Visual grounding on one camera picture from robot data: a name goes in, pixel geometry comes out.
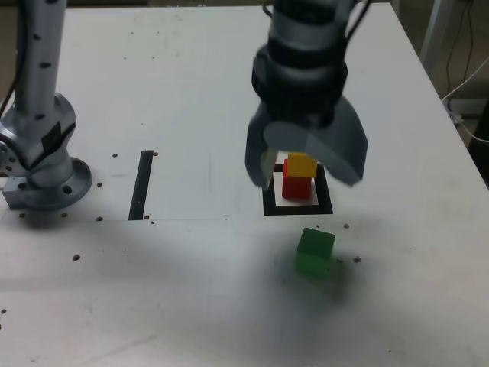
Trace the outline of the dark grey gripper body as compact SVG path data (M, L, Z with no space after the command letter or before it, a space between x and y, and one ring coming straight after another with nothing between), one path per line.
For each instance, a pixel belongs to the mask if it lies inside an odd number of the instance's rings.
M284 130L291 127L299 130L324 128L332 123L334 105L311 100L262 101L259 103L259 126Z

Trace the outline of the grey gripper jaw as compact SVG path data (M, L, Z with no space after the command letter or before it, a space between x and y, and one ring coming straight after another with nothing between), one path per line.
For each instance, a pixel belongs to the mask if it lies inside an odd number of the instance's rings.
M264 139L264 129L272 122L267 105L261 102L248 125L245 148L245 166L252 183L266 190L274 172L277 150Z
M266 128L264 139L278 151L309 155L336 180L353 187L364 176L368 140L357 112L344 96L334 108L332 123L324 128Z

